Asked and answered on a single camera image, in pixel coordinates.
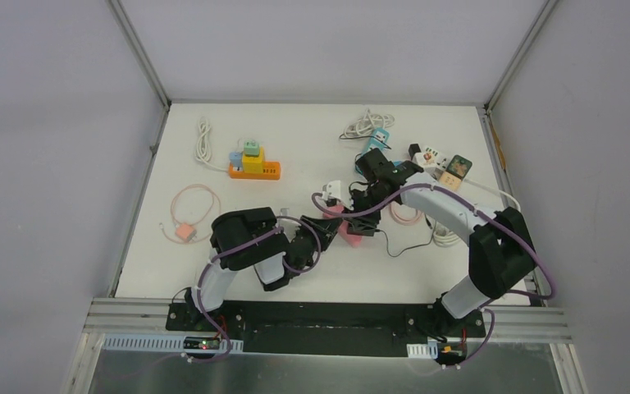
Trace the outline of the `pink triangular power strip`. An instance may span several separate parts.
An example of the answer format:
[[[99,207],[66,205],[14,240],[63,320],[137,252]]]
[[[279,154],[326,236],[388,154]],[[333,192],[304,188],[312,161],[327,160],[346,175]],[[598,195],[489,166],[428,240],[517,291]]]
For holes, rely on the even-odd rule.
[[[345,207],[341,204],[337,204],[335,206],[327,207],[327,209],[332,212],[343,213]],[[363,237],[349,233],[349,222],[343,221],[337,231],[339,236],[352,248],[358,248],[361,245]]]

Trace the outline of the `teal power strip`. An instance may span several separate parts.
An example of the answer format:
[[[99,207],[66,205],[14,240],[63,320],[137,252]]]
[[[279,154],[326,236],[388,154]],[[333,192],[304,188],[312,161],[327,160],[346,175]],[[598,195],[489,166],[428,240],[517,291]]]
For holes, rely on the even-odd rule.
[[[364,142],[364,145],[355,160],[358,160],[364,154],[374,149],[379,149],[383,153],[390,152],[392,150],[390,145],[390,132],[385,128],[374,128],[371,131],[365,132],[363,135],[359,135],[358,138]]]

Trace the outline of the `pink plug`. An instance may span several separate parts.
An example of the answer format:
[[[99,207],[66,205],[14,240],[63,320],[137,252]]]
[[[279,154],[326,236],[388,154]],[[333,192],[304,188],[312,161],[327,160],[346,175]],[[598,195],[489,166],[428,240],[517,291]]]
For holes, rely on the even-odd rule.
[[[175,235],[184,243],[191,243],[196,236],[196,229],[194,226],[183,222],[176,228]]]

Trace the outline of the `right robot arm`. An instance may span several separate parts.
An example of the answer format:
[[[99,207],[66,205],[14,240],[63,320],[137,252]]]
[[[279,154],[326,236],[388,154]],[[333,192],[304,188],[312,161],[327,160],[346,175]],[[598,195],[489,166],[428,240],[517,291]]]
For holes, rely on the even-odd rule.
[[[360,155],[355,166],[367,187],[352,191],[354,213],[367,216],[395,201],[436,220],[468,247],[468,273],[433,303],[430,332],[455,335],[470,313],[509,293],[536,268],[536,251],[517,209],[485,211],[416,163],[395,164],[379,149]]]

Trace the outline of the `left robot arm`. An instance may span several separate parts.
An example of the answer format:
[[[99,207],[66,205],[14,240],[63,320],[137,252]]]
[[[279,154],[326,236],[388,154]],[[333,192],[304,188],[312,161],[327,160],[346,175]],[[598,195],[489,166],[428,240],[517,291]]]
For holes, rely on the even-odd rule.
[[[237,274],[253,269],[263,290],[274,291],[312,271],[338,235],[342,218],[299,218],[272,208],[224,213],[211,225],[210,254],[185,296],[185,319],[198,332],[218,328],[217,311]]]

